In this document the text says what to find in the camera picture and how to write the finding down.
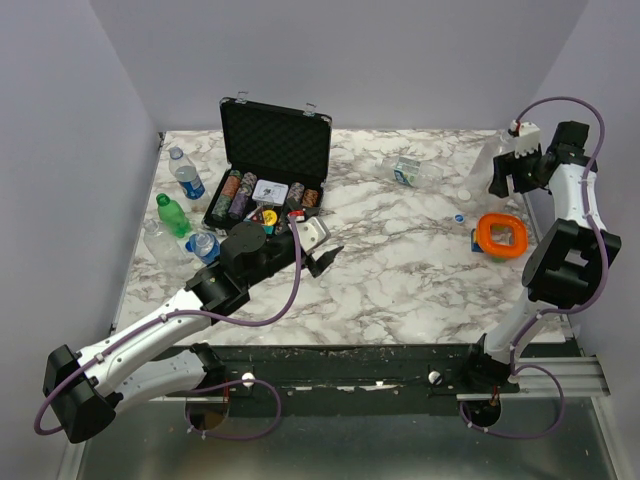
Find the square clear juice bottle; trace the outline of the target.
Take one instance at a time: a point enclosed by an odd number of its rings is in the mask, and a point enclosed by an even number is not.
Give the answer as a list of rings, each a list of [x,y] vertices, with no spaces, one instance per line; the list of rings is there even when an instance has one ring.
[[[515,138],[507,130],[500,130],[488,138],[464,182],[471,194],[488,192],[494,176],[493,159],[511,152],[514,141]]]

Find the clear Pocari Sweat bottle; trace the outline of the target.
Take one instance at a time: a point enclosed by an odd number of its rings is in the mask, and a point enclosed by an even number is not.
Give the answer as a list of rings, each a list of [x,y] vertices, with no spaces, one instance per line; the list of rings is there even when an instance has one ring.
[[[505,200],[503,211],[512,215],[521,215],[526,210],[525,200],[522,194],[515,193]]]

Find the clear bottle green-blue label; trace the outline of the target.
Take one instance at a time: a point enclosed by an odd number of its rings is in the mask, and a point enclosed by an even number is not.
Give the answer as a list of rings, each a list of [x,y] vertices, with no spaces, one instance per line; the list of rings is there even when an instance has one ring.
[[[393,179],[412,188],[426,188],[443,177],[442,170],[431,162],[405,156],[378,160],[374,172],[380,178]]]

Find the blue label water bottle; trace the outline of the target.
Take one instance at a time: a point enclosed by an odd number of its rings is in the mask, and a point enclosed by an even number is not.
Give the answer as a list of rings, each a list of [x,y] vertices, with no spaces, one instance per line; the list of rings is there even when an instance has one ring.
[[[196,166],[179,147],[169,149],[169,170],[187,199],[198,200],[205,194]]]

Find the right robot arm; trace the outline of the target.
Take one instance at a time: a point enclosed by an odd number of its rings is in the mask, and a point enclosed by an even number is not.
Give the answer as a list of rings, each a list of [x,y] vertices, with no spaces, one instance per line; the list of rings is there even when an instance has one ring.
[[[523,291],[499,325],[472,344],[460,367],[460,379],[480,392],[514,377],[515,362],[538,334],[545,318],[589,305],[621,249],[619,236],[607,231],[597,207],[598,167],[586,155],[588,125],[557,125],[548,148],[540,130],[515,121],[481,151],[471,173],[491,168],[484,196],[505,199],[512,193],[547,189],[554,199],[555,220],[525,264]]]

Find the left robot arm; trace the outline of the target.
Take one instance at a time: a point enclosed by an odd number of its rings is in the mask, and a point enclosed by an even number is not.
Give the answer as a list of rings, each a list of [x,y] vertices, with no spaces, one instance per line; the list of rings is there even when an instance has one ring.
[[[233,314],[249,301],[251,287],[289,265],[295,267],[289,295],[294,299],[302,271],[318,277],[333,262],[337,249],[319,259],[312,256],[330,237],[316,208],[289,199],[282,216],[286,225],[275,236],[255,222],[236,224],[213,262],[128,328],[80,350],[62,345],[52,351],[35,433],[64,432],[70,442],[81,443],[102,432],[117,414],[149,400],[175,393],[209,395],[231,387],[222,361],[209,345],[192,345],[177,353],[170,349],[219,322],[257,328],[278,321],[291,302],[265,320],[236,319]]]

